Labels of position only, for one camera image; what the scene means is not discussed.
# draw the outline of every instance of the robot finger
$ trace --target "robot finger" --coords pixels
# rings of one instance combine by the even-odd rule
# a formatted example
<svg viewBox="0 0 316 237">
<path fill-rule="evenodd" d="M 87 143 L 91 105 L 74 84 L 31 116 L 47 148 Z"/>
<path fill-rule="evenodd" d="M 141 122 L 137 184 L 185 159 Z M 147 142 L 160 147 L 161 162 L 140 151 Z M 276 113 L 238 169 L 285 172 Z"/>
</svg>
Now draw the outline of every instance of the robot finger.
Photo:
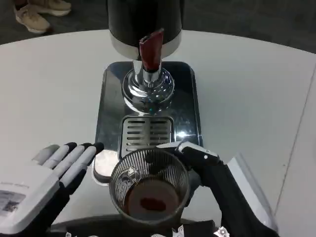
<svg viewBox="0 0 316 237">
<path fill-rule="evenodd" d="M 84 150 L 92 146 L 91 143 L 83 143 L 75 147 L 59 164 L 54 168 L 54 173 L 60 178 L 69 167 L 82 155 Z"/>
<path fill-rule="evenodd" d="M 58 145 L 50 145 L 42 149 L 33 159 L 32 162 L 38 165 L 43 165 L 57 150 Z"/>
<path fill-rule="evenodd" d="M 104 145 L 102 143 L 95 143 L 88 147 L 61 178 L 60 182 L 63 183 L 64 187 L 68 188 L 68 186 L 76 179 L 79 174 L 82 173 L 82 171 L 86 171 L 88 165 L 91 164 L 91 161 L 95 155 L 103 151 L 103 149 Z"/>
<path fill-rule="evenodd" d="M 50 169 L 53 169 L 76 146 L 77 146 L 77 144 L 75 142 L 70 142 L 70 143 L 67 143 L 67 144 L 61 146 L 60 148 L 58 148 L 57 151 L 54 152 L 54 154 L 47 161 L 45 161 L 43 166 L 50 168 Z"/>
</svg>

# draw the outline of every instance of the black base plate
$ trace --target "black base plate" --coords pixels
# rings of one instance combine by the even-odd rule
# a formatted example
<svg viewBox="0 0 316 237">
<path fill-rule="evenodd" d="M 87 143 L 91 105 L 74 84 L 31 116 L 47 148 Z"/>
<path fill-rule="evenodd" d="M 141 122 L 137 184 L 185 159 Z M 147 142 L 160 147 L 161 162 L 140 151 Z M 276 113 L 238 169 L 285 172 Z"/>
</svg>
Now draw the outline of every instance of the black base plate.
<svg viewBox="0 0 316 237">
<path fill-rule="evenodd" d="M 151 116 L 170 117 L 173 120 L 174 141 L 190 141 L 202 146 L 198 97 L 194 71 L 183 62 L 163 62 L 175 81 L 175 91 L 167 109 Z M 125 75 L 133 68 L 132 62 L 115 62 L 108 66 L 103 76 L 96 142 L 106 150 L 120 154 L 122 121 L 126 116 L 138 116 L 124 102 L 121 87 Z"/>
</svg>

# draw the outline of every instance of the label sticker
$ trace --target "label sticker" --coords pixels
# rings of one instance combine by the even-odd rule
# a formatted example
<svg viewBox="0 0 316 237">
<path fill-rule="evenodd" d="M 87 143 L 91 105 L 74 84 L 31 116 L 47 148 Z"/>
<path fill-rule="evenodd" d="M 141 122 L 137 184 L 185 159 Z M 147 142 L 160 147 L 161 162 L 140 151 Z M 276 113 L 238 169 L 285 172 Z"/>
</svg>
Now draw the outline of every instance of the label sticker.
<svg viewBox="0 0 316 237">
<path fill-rule="evenodd" d="M 14 213 L 24 198 L 24 194 L 0 190 L 0 216 Z"/>
</svg>

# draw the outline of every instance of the shoe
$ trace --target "shoe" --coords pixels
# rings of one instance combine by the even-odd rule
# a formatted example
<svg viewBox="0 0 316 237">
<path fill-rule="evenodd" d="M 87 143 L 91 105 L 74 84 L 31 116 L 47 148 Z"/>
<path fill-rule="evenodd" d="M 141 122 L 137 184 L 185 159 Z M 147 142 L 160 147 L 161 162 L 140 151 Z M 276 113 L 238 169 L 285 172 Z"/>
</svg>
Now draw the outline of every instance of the shoe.
<svg viewBox="0 0 316 237">
<path fill-rule="evenodd" d="M 29 0 L 38 13 L 48 13 L 53 16 L 65 16 L 71 11 L 71 3 L 63 0 Z"/>
<path fill-rule="evenodd" d="M 50 28 L 49 22 L 34 11 L 29 4 L 19 10 L 14 8 L 14 13 L 17 22 L 24 25 L 29 32 L 43 34 Z"/>
</svg>

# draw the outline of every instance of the red liquid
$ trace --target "red liquid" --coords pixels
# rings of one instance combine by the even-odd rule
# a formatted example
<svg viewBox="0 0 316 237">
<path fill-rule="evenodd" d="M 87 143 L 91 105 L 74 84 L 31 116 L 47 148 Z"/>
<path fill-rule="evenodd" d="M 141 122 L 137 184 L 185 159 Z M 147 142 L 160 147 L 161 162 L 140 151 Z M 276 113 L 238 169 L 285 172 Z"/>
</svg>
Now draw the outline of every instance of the red liquid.
<svg viewBox="0 0 316 237">
<path fill-rule="evenodd" d="M 174 187 L 165 181 L 145 179 L 128 191 L 125 212 L 140 220 L 159 220 L 172 214 L 179 206 Z"/>
</svg>

